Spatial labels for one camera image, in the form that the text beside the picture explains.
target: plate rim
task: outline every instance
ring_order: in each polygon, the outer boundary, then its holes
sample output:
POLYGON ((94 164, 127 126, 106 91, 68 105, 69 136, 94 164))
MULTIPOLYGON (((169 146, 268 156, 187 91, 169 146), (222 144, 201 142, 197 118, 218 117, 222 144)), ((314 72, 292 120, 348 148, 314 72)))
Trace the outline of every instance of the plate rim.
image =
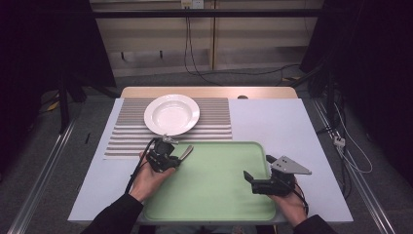
POLYGON ((179 95, 179 94, 170 94, 170 95, 164 95, 161 97, 157 97, 154 100, 152 100, 148 106, 146 106, 145 108, 145 112, 143 114, 143 120, 144 123, 146 125, 146 127, 154 134, 157 135, 164 135, 164 134, 168 134, 168 136, 177 136, 177 135, 181 135, 184 134, 186 132, 188 132, 189 130, 191 130, 199 121, 200 119, 200 107, 198 106, 198 104, 190 97, 187 97, 185 95, 179 95), (191 125, 187 125, 187 128, 182 128, 182 130, 176 130, 173 131, 172 133, 162 133, 162 131, 164 131, 164 129, 159 128, 157 125, 154 124, 154 122, 152 121, 152 114, 154 112, 154 110, 156 109, 156 107, 158 107, 159 105, 161 105, 162 103, 165 103, 168 100, 178 100, 181 101, 183 103, 185 103, 190 110, 192 111, 192 116, 190 117, 191 120, 190 122, 193 122, 191 125))

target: green tray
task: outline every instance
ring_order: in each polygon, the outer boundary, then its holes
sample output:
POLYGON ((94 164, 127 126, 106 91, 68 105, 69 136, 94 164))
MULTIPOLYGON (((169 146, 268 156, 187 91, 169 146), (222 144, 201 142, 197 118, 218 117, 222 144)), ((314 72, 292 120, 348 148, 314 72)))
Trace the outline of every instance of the green tray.
POLYGON ((172 155, 189 144, 192 153, 173 176, 147 200, 144 216, 151 221, 267 221, 276 214, 265 195, 252 194, 244 171, 268 178, 260 144, 250 141, 180 142, 172 155))

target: white plate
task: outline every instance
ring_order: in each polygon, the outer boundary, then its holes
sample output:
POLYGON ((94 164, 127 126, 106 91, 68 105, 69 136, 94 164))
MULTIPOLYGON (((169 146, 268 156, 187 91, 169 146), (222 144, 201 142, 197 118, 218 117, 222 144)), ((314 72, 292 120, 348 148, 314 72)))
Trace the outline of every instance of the white plate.
POLYGON ((190 97, 158 97, 146 107, 146 126, 158 135, 176 136, 192 129, 200 119, 200 107, 190 97))

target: dark curtain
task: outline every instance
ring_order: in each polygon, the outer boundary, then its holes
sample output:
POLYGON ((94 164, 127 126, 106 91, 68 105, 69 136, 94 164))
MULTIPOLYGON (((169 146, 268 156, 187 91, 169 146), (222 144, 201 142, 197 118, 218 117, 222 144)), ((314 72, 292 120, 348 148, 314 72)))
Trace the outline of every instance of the dark curtain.
POLYGON ((83 85, 115 86, 95 20, 39 15, 40 9, 91 11, 88 0, 0 1, 0 170, 24 142, 41 95, 57 90, 62 74, 78 99, 83 85))

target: white cable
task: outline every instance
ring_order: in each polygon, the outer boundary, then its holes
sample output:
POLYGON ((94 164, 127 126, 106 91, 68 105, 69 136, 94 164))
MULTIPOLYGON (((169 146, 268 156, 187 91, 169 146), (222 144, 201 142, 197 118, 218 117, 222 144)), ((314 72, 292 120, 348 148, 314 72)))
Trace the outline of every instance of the white cable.
POLYGON ((340 156, 342 156, 342 157, 350 164, 350 166, 353 167, 354 169, 356 169, 359 173, 369 174, 369 173, 373 172, 373 165, 371 164, 370 159, 367 157, 367 155, 364 153, 364 151, 358 146, 358 144, 353 140, 352 136, 350 136, 350 134, 349 134, 349 132, 347 131, 346 126, 345 126, 345 124, 344 124, 343 118, 341 117, 340 110, 338 109, 337 104, 334 103, 334 106, 335 106, 335 108, 337 109, 338 117, 340 117, 340 121, 341 121, 341 124, 343 125, 344 131, 346 132, 346 134, 347 134, 347 136, 349 137, 349 139, 355 144, 355 146, 356 146, 356 147, 361 151, 361 153, 364 155, 365 159, 367 160, 368 164, 370 165, 370 170, 369 170, 369 171, 362 171, 362 170, 360 170, 357 165, 352 164, 352 163, 349 161, 349 159, 347 159, 347 157, 345 157, 343 148, 340 147, 340 146, 337 146, 337 149, 338 149, 338 151, 339 151, 340 156))

